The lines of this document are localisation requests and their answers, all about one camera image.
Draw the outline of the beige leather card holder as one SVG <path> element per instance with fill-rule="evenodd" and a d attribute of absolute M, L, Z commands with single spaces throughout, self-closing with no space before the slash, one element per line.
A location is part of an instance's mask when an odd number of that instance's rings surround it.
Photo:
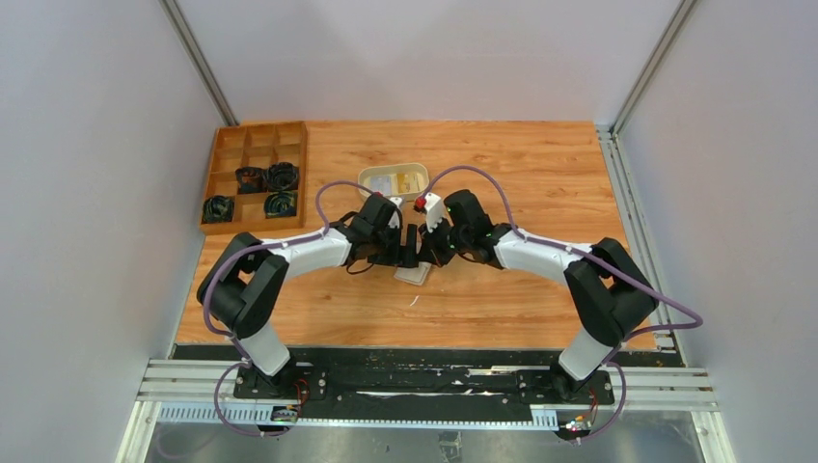
<path fill-rule="evenodd" d="M 422 286 L 427 278 L 430 268 L 431 265 L 427 262 L 421 262 L 417 267 L 413 268 L 399 267 L 395 271 L 394 277 L 397 280 L 410 285 Z"/>

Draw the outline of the beige oval plastic tray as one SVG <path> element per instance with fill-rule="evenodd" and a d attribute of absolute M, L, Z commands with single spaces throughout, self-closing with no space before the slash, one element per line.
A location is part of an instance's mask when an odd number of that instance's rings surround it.
<path fill-rule="evenodd" d="M 429 174 L 421 163 L 372 166 L 358 174 L 358 183 L 382 196 L 411 202 L 428 186 Z"/>

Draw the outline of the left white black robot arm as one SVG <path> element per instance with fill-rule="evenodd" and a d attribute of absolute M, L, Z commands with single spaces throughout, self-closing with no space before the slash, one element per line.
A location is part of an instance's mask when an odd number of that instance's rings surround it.
<path fill-rule="evenodd" d="M 287 281 L 359 261 L 412 268 L 419 248 L 419 228 L 405 221 L 402 201 L 373 194 L 359 210 L 317 231 L 283 239 L 235 235 L 196 298 L 205 326 L 233 343 L 246 368 L 275 377 L 294 365 L 271 321 Z"/>

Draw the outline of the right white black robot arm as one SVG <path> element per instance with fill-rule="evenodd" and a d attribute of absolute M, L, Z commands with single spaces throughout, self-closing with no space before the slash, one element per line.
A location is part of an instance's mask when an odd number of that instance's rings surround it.
<path fill-rule="evenodd" d="M 468 189 L 445 198 L 426 193 L 414 201 L 425 217 L 420 257 L 436 266 L 460 256 L 500 270 L 526 272 L 567 288 L 581 328 L 551 370 L 556 383 L 578 390 L 657 308 L 646 280 L 623 245 L 546 239 L 493 223 Z"/>

